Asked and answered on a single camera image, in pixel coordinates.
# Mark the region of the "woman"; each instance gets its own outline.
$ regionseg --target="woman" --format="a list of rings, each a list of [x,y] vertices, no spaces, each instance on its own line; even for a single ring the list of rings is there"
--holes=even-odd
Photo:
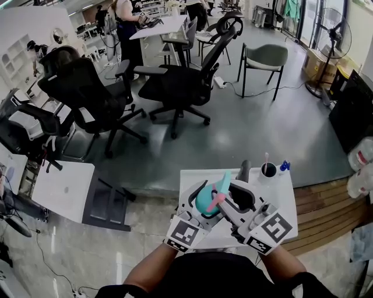
[[[136,80],[139,75],[133,73],[136,66],[143,65],[140,40],[129,40],[136,33],[136,23],[141,21],[140,16],[132,15],[130,0],[115,0],[111,5],[115,19],[118,23],[117,34],[121,43],[122,61],[129,60],[128,79]]]
[[[33,62],[34,77],[37,76],[39,71],[37,70],[36,62],[39,62],[42,57],[48,53],[48,46],[45,44],[37,45],[35,41],[30,40],[27,43],[27,50],[31,53],[31,60]]]
[[[190,20],[198,17],[197,31],[202,31],[207,23],[206,10],[210,9],[210,7],[206,4],[205,0],[186,0],[185,5]]]
[[[129,273],[123,285],[105,286],[96,298],[291,298],[300,284],[303,298],[336,298],[281,246],[261,255],[273,283],[243,256],[209,252],[175,258],[177,253],[161,244]]]

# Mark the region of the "white desk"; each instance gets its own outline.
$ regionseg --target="white desk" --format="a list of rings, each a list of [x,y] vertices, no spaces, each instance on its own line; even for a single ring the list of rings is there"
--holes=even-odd
[[[81,223],[94,165],[57,162],[63,166],[61,171],[51,166],[47,173],[47,161],[40,167],[32,200],[63,217]]]
[[[240,169],[229,169],[232,178],[235,178]],[[208,180],[208,184],[221,180],[226,169],[214,170],[181,170],[180,171],[180,193],[190,188],[197,182]],[[259,168],[251,168],[249,173],[249,184],[259,185]],[[281,209],[282,216],[292,225],[293,229],[284,237],[285,240],[298,236],[297,210],[295,207],[295,197],[293,184],[289,171],[283,176],[279,176],[274,183],[265,187],[262,185],[263,198],[271,202],[275,207]],[[223,218],[215,225],[211,232],[195,247],[196,249],[216,249],[223,247],[247,246],[239,243],[236,238],[231,236],[232,224]]]
[[[130,40],[136,40],[138,38],[140,39],[142,61],[144,66],[149,65],[145,53],[146,46],[144,44],[144,39],[149,36],[160,36],[163,34],[176,33],[180,28],[182,28],[184,38],[186,39],[187,37],[185,35],[184,27],[182,26],[186,18],[186,15],[161,17],[163,24],[157,24],[153,28],[141,29],[129,38]],[[169,46],[171,56],[174,58],[176,65],[179,65],[174,46],[172,44],[169,44]]]
[[[10,183],[12,192],[18,194],[19,186],[22,180],[23,171],[27,164],[27,157],[20,154],[12,154],[0,143],[0,163],[6,167],[5,175]],[[5,187],[9,189],[8,181],[1,177]]]

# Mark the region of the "tiled floor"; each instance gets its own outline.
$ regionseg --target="tiled floor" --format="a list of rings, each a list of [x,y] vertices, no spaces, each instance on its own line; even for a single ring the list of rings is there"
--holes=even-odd
[[[177,202],[169,199],[139,197],[129,206],[127,223],[132,232],[120,232],[87,226],[51,214],[49,223],[37,222],[27,216],[30,229],[40,229],[38,241],[45,261],[58,274],[66,275],[74,287],[100,288],[120,284],[130,270],[164,239],[169,219]],[[0,235],[4,222],[0,222]],[[43,263],[36,236],[26,238],[7,227],[5,243],[10,248],[16,275],[32,298],[72,297],[69,283],[55,276]],[[299,256],[307,270],[313,273],[335,295],[353,297],[354,284],[363,269],[362,263],[349,263],[351,233]],[[239,248],[238,254],[255,262],[257,253],[249,247]],[[93,298],[96,291],[86,289]]]

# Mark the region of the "floor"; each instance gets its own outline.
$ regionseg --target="floor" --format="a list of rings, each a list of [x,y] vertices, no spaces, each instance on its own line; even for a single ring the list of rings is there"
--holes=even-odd
[[[241,92],[242,80],[239,83],[235,81],[242,43],[245,42],[252,48],[274,43],[288,48],[288,61],[281,86],[301,86],[305,80],[301,71],[305,51],[291,40],[285,39],[285,35],[279,32],[258,29],[250,22],[245,22],[242,36],[228,45],[232,65],[228,64],[226,55],[221,56],[217,75],[232,82],[236,90]],[[148,38],[146,42],[157,43],[159,38]],[[192,61],[200,65],[197,44],[191,56]],[[152,65],[162,63],[163,57],[152,60]],[[110,78],[114,77],[115,69],[99,72],[105,84],[114,82]],[[277,75],[274,75],[267,86],[269,75],[266,71],[249,70],[246,95],[274,88]],[[134,82],[132,91],[138,106],[149,112],[161,104],[137,96],[142,84],[141,80]],[[210,102],[198,107],[211,117],[210,126],[204,126],[201,119],[186,113],[178,124],[178,138],[172,140],[172,112],[160,114],[154,124],[149,118],[138,117],[128,125],[148,137],[147,145],[144,146],[131,136],[118,133],[112,145],[114,157],[107,159],[103,150],[108,134],[102,134],[87,161],[132,190],[164,190],[174,193],[179,189],[181,169],[238,168],[244,159],[250,159],[252,166],[258,167],[264,161],[265,152],[269,153],[270,161],[275,164],[282,163],[285,159],[291,161],[294,187],[350,175],[346,155],[328,120],[330,110],[304,86],[280,90],[275,102],[272,101],[273,93],[274,91],[270,91],[242,99],[234,94],[229,85],[224,89],[214,86]],[[88,142],[91,136],[85,134],[84,138]],[[71,148],[76,154],[78,148],[83,150],[84,146],[81,141],[76,141]]]
[[[4,221],[0,222],[0,235],[9,246],[16,276],[32,298],[69,298],[72,297],[69,283],[55,276],[43,263],[37,240],[46,263],[57,274],[67,276],[74,288],[98,289],[120,284],[130,270],[163,241],[175,207],[175,200],[138,198],[129,206],[127,217],[127,223],[133,226],[132,232],[82,225],[51,214],[48,224],[23,216],[30,229],[41,230],[38,239],[35,233],[32,238],[22,236]],[[350,242],[351,232],[298,256],[307,270],[339,298],[353,297],[364,267],[361,262],[349,263]],[[250,247],[239,248],[237,253],[253,262],[257,257]],[[84,291],[90,298],[97,292]]]

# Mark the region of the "power strip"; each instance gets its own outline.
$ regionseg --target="power strip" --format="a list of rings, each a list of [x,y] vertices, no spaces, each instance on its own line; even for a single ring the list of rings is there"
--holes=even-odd
[[[214,77],[215,83],[219,86],[219,88],[225,88],[226,84],[221,77]]]
[[[80,293],[78,291],[74,291],[74,297],[76,298],[87,298],[87,295],[85,295],[84,293]]]

